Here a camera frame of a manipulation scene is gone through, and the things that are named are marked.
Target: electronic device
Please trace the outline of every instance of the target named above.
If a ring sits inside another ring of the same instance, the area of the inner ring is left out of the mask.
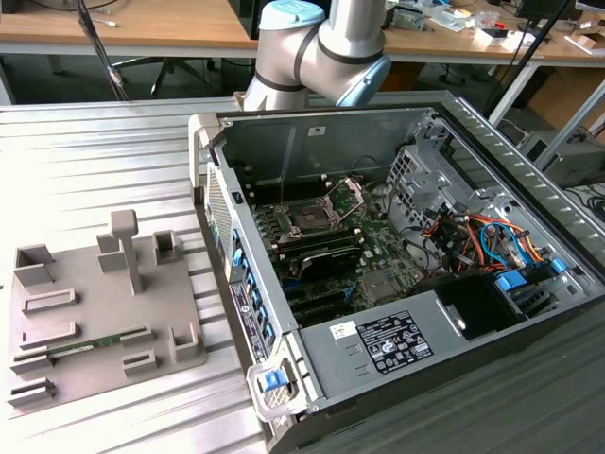
[[[605,146],[588,131],[578,130],[544,162],[542,153],[557,136],[557,131],[535,131],[519,145],[521,153],[540,168],[558,186],[574,187],[585,181],[605,182]]]
[[[564,1],[566,0],[521,0],[514,15],[515,17],[527,19],[527,23],[518,24],[519,29],[522,31],[527,30],[528,33],[538,36],[541,31],[538,27],[540,21],[551,18]],[[577,21],[580,16],[581,11],[576,9],[573,2],[570,2],[559,17],[559,20]]]
[[[601,12],[605,10],[605,1],[603,0],[576,0],[576,9],[582,11]]]
[[[272,452],[523,349],[605,296],[605,232],[586,213],[470,104],[398,99],[189,122],[198,217]]]
[[[272,0],[229,0],[229,4],[248,36],[258,40],[258,24],[261,20],[261,12],[267,3]],[[330,12],[331,0],[305,0],[309,3],[319,5],[325,11],[326,16]]]
[[[11,14],[21,9],[23,6],[23,0],[2,0],[0,5],[2,7],[2,12]]]

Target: small box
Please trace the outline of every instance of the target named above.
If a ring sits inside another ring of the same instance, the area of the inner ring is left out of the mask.
[[[502,44],[502,47],[507,49],[509,52],[515,52],[519,47],[523,49],[527,49],[531,46],[531,44],[536,40],[536,38],[530,33],[524,33],[522,31],[512,31],[509,32],[509,36]]]
[[[501,28],[480,28],[474,41],[483,45],[501,45],[507,39],[508,31]]]
[[[605,48],[605,37],[600,33],[579,34],[572,33],[571,39],[587,49],[602,49]]]

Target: warning label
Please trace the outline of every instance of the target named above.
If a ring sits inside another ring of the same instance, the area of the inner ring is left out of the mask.
[[[433,355],[409,312],[404,310],[374,322],[360,324],[357,332],[381,374],[406,367]]]

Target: chair leg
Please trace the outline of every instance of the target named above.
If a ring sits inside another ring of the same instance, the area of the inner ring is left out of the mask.
[[[206,77],[204,77],[199,71],[197,71],[192,66],[190,66],[187,63],[185,63],[184,61],[176,60],[176,61],[174,61],[174,65],[177,68],[182,69],[185,73],[193,76],[197,80],[199,80],[201,82],[204,82],[204,83],[207,83],[209,85],[212,85],[212,82],[209,79],[207,79]]]
[[[158,74],[158,77],[155,79],[155,82],[153,83],[153,87],[151,87],[151,97],[155,97],[158,95],[158,92],[160,91],[160,88],[162,87],[162,82],[164,81],[164,78],[166,77],[166,73],[168,71],[170,71],[170,69],[173,67],[174,66],[172,65],[172,61],[170,61],[170,59],[164,59],[162,68],[160,68],[160,74]]]
[[[46,58],[48,59],[48,63],[50,63],[50,69],[52,70],[53,74],[59,75],[65,72],[61,66],[61,60],[59,60],[58,55],[47,55]]]
[[[140,59],[119,61],[118,63],[112,64],[112,66],[115,69],[131,68],[132,66],[141,66],[143,64],[162,63],[164,60],[164,57],[142,57]]]

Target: desk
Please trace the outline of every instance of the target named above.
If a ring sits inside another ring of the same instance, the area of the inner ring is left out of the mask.
[[[466,4],[467,0],[452,2]],[[118,28],[97,25],[109,55],[166,57],[253,58],[257,42],[246,35],[227,0],[123,0],[111,6]],[[519,19],[486,0],[471,12],[495,10],[509,28]],[[391,28],[386,31],[385,51],[393,61],[468,64],[508,64],[512,53],[499,47],[483,48],[473,42],[473,32],[460,33],[428,23],[429,31]],[[540,66],[605,67],[605,58],[593,58],[553,31],[506,93],[491,117],[498,122]],[[0,54],[93,55],[94,50],[79,28],[74,14],[43,9],[26,2],[18,14],[5,15],[0,26]],[[0,83],[0,104],[10,100],[7,84]]]

